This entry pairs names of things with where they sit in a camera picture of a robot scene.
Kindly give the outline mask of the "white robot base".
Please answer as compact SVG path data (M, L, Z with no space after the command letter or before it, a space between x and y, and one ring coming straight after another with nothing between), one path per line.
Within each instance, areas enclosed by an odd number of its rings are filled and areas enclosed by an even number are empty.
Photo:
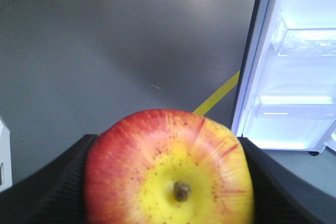
M12 185L10 130L1 118L1 192L12 187Z

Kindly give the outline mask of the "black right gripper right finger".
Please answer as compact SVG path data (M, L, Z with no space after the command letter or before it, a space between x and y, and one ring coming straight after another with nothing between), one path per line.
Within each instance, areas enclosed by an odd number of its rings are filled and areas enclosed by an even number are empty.
M335 154L267 151L240 138L255 193L256 223L335 223Z

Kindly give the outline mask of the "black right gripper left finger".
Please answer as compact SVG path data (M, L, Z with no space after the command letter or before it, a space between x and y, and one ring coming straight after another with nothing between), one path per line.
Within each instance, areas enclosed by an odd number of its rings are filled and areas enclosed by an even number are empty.
M96 138L84 135L42 169L1 192L1 223L86 223L83 177Z

